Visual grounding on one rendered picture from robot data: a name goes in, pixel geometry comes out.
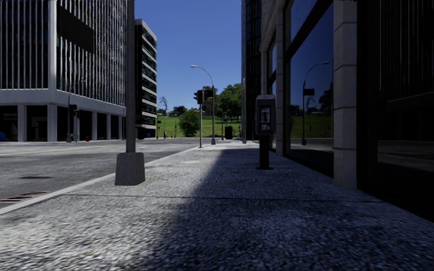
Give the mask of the white concrete office building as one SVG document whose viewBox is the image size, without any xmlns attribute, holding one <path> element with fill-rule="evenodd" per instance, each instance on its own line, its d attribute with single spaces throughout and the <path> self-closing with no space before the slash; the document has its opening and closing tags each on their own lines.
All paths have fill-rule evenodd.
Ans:
<svg viewBox="0 0 434 271">
<path fill-rule="evenodd" d="M 127 0 L 0 0 L 0 132 L 8 141 L 120 139 Z"/>
</svg>

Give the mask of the traffic light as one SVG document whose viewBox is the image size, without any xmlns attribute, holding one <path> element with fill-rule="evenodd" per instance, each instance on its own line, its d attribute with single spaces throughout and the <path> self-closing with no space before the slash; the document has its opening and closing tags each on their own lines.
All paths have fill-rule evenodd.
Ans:
<svg viewBox="0 0 434 271">
<path fill-rule="evenodd" d="M 68 116 L 67 116 L 67 138 L 66 138 L 66 142 L 67 143 L 71 143 L 72 139 L 71 139 L 71 133 L 70 133 L 70 120 L 71 120 L 71 104 L 70 104 L 70 99 L 71 99 L 71 91 L 79 84 L 82 84 L 83 82 L 86 82 L 87 79 L 81 79 L 78 82 L 75 82 L 72 87 L 69 89 L 68 91 L 68 100 L 67 100 L 67 107 L 68 107 Z"/>
<path fill-rule="evenodd" d="M 202 105 L 203 105 L 203 90 L 198 90 L 196 100 L 199 104 L 199 147 L 202 148 Z"/>
</svg>

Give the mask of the white box on a post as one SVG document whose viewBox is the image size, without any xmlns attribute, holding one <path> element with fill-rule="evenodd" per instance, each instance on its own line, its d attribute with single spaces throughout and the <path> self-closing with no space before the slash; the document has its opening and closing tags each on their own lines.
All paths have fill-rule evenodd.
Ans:
<svg viewBox="0 0 434 271">
<path fill-rule="evenodd" d="M 270 137 L 276 130 L 276 97 L 258 95 L 255 100 L 255 132 L 259 136 L 259 170 L 272 170 L 269 164 Z"/>
</svg>

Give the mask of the grey pole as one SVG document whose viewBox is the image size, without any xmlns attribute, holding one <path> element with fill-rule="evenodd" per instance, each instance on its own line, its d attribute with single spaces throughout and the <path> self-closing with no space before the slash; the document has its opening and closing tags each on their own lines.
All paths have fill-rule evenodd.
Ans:
<svg viewBox="0 0 434 271">
<path fill-rule="evenodd" d="M 134 0 L 127 0 L 126 19 L 126 139 L 124 153 L 116 158 L 115 185 L 136 186 L 144 182 L 144 155 L 136 151 L 136 87 L 134 49 Z"/>
<path fill-rule="evenodd" d="M 245 89 L 245 78 L 241 81 L 241 140 L 246 143 L 246 99 L 245 99 L 246 89 Z"/>
</svg>

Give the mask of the trees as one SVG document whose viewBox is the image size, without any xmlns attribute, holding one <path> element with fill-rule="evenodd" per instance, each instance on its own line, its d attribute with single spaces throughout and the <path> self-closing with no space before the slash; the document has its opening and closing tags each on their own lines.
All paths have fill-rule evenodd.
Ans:
<svg viewBox="0 0 434 271">
<path fill-rule="evenodd" d="M 215 93 L 215 116 L 223 115 L 232 121 L 241 116 L 241 84 L 228 85 L 224 90 Z"/>
</svg>

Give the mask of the grey street lamp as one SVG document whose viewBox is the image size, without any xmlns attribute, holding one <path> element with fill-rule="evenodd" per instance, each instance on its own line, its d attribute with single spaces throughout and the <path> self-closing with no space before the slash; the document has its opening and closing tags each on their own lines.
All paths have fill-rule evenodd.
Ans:
<svg viewBox="0 0 434 271">
<path fill-rule="evenodd" d="M 201 70 L 205 71 L 210 80 L 211 80 L 211 93 L 212 96 L 210 96 L 210 94 L 208 95 L 209 98 L 212 98 L 212 138 L 211 138 L 211 145 L 216 145 L 216 140 L 215 140 L 215 88 L 214 88 L 214 82 L 213 79 L 211 77 L 211 75 L 208 73 L 207 70 L 205 70 L 204 68 L 197 66 L 197 65 L 190 65 L 191 68 L 200 68 Z"/>
</svg>

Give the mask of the dark glass tower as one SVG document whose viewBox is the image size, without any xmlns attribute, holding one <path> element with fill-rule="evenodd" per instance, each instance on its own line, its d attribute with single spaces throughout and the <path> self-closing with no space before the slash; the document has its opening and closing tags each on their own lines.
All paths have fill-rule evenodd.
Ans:
<svg viewBox="0 0 434 271">
<path fill-rule="evenodd" d="M 257 141 L 255 99 L 261 93 L 261 0 L 241 2 L 241 78 L 245 78 L 246 140 Z"/>
</svg>

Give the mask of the pale stone glass building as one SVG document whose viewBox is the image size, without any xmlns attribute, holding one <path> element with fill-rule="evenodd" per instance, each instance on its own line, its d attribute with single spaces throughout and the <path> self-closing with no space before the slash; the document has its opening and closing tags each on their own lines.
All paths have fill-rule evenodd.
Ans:
<svg viewBox="0 0 434 271">
<path fill-rule="evenodd" d="M 434 0 L 261 0 L 259 50 L 270 148 L 434 222 Z"/>
</svg>

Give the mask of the dark banded tower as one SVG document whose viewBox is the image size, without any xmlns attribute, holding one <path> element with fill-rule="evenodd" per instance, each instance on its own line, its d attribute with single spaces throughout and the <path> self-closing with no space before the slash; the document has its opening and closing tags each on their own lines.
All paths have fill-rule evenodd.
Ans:
<svg viewBox="0 0 434 271">
<path fill-rule="evenodd" d="M 157 37 L 142 19 L 134 23 L 135 123 L 137 139 L 155 137 L 157 121 Z"/>
</svg>

